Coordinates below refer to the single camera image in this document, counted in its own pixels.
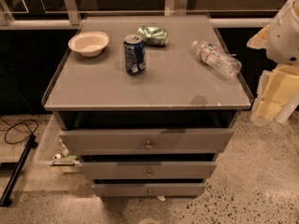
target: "desk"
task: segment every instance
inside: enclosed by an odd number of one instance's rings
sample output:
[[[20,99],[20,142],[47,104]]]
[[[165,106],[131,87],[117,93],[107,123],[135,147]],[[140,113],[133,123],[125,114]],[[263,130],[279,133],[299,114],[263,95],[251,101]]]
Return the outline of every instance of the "desk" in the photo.
[[[168,31],[146,46],[146,70],[126,73],[123,39],[140,25]],[[226,80],[192,53],[194,40],[221,42],[206,16],[89,17],[81,32],[110,38],[94,58],[70,52],[44,106],[100,197],[198,196],[216,168],[238,112],[250,108],[242,77]]]

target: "bowl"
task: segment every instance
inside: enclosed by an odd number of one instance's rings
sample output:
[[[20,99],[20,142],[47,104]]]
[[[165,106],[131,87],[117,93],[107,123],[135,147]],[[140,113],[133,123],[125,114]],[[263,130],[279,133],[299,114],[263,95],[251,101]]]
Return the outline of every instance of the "bowl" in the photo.
[[[68,47],[85,57],[93,57],[100,54],[108,44],[109,37],[102,32],[86,32],[75,35],[68,42]]]

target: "black metal stand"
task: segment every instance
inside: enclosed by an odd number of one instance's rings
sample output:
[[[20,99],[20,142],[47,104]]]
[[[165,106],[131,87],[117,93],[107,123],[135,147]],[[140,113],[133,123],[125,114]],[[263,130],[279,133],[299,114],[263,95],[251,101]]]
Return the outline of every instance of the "black metal stand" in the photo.
[[[21,169],[26,162],[26,159],[28,157],[28,154],[30,153],[31,148],[36,148],[36,147],[37,147],[36,137],[33,134],[31,134],[29,137],[29,140],[27,141],[25,149],[22,152],[21,157],[17,163],[17,166],[15,167],[15,169],[9,179],[9,182],[7,183],[6,189],[3,192],[3,195],[0,199],[0,206],[10,206],[11,205],[11,200],[9,199],[11,191],[13,190],[13,188],[18,180]]]

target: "floor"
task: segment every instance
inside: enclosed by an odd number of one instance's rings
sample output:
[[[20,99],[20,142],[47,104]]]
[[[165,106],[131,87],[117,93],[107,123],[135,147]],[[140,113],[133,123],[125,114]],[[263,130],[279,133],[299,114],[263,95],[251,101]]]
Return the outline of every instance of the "floor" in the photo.
[[[238,117],[235,134],[218,157],[205,192],[194,199],[164,202],[97,198],[82,174],[49,166],[52,155],[59,151],[55,150],[59,138],[48,125],[50,115],[3,117],[10,123],[36,119],[39,146],[23,167],[10,196],[12,205],[0,207],[0,223],[299,224],[299,112],[285,124],[271,122],[263,127],[254,126],[250,115],[245,111]],[[4,133],[0,135],[0,162],[17,160],[23,144],[7,145]],[[56,144],[51,150],[50,142]],[[0,173],[0,180],[3,191],[8,174]]]

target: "cable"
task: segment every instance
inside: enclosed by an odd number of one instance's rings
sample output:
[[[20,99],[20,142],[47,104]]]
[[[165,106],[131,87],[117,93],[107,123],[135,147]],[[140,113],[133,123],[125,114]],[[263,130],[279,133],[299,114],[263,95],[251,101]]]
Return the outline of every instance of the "cable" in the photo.
[[[4,139],[5,139],[5,142],[6,142],[7,144],[9,144],[9,145],[16,145],[16,144],[19,144],[19,143],[21,143],[21,142],[27,140],[32,134],[35,134],[35,131],[36,131],[37,128],[38,128],[38,122],[37,122],[36,120],[34,120],[34,119],[26,119],[26,120],[20,121],[20,122],[18,122],[18,123],[16,123],[16,124],[13,124],[13,125],[9,124],[9,123],[6,122],[5,120],[3,120],[1,117],[0,117],[0,120],[2,120],[6,125],[10,126],[10,127],[7,128],[7,129],[0,130],[0,132],[6,132],[5,135],[4,135]],[[31,130],[31,128],[30,128],[28,122],[33,122],[33,123],[36,125],[36,126],[34,127],[33,130]],[[22,130],[20,130],[20,129],[17,128],[18,126],[25,126],[25,128],[27,128],[28,131],[22,131]],[[22,140],[13,141],[13,142],[12,142],[12,141],[8,141],[7,136],[8,136],[8,134],[11,133],[11,131],[13,131],[13,130],[16,130],[16,131],[18,131],[18,132],[20,132],[20,133],[29,133],[29,134],[28,134],[28,136],[26,136],[26,137],[23,138]]]

